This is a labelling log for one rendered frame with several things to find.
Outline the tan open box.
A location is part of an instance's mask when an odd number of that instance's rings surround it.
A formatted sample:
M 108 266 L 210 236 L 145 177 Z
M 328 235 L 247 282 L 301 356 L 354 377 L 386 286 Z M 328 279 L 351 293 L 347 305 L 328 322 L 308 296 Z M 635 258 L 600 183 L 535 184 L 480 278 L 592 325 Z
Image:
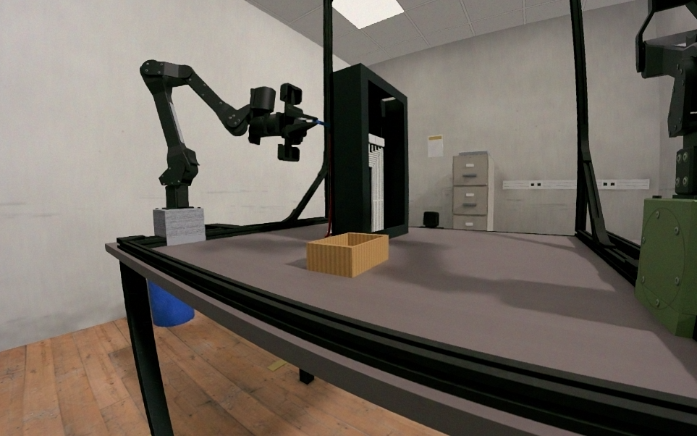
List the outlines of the tan open box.
M 348 232 L 306 243 L 307 270 L 353 278 L 389 259 L 389 236 Z

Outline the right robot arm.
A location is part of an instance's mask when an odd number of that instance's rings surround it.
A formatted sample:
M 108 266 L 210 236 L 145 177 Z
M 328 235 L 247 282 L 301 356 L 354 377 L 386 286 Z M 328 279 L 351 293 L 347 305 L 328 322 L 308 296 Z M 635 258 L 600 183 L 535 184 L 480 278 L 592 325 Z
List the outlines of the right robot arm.
M 140 75 L 153 96 L 168 147 L 168 168 L 159 177 L 161 185 L 166 185 L 166 206 L 162 209 L 194 209 L 189 206 L 188 186 L 198 174 L 200 165 L 195 151 L 186 147 L 182 137 L 172 101 L 173 87 L 189 85 L 214 110 L 231 135 L 240 137 L 248 130 L 249 143 L 258 146 L 261 138 L 268 137 L 261 129 L 264 117 L 261 115 L 274 112 L 276 91 L 266 86 L 251 88 L 250 104 L 236 110 L 217 96 L 189 65 L 149 59 L 140 66 Z

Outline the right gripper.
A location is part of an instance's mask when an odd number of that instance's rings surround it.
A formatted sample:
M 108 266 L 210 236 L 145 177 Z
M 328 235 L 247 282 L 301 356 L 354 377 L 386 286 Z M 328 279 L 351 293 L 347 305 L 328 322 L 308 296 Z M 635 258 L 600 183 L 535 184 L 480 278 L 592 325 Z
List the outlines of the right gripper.
M 300 149 L 299 147 L 292 147 L 293 140 L 297 139 L 298 141 L 301 141 L 303 133 L 309 129 L 312 129 L 312 127 L 318 124 L 317 122 L 294 124 L 294 120 L 318 120 L 316 117 L 303 114 L 303 110 L 301 108 L 294 106 L 300 105 L 302 98 L 303 91 L 301 88 L 292 85 L 291 83 L 282 83 L 280 86 L 280 101 L 284 102 L 284 112 L 276 112 L 276 114 L 264 114 L 264 117 L 261 120 L 261 129 L 266 136 L 281 136 L 284 138 L 284 145 L 278 144 L 277 159 L 279 161 L 298 162 L 300 160 Z

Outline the black rack frame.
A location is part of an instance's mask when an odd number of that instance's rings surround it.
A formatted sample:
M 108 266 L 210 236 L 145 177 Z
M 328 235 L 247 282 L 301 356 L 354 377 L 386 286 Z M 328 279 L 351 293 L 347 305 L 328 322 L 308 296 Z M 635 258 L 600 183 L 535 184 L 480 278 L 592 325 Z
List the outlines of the black rack frame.
M 335 236 L 356 232 L 391 239 L 410 233 L 407 96 L 362 63 L 333 72 L 333 84 Z M 370 225 L 368 102 L 380 108 L 384 139 L 384 229 L 375 232 Z

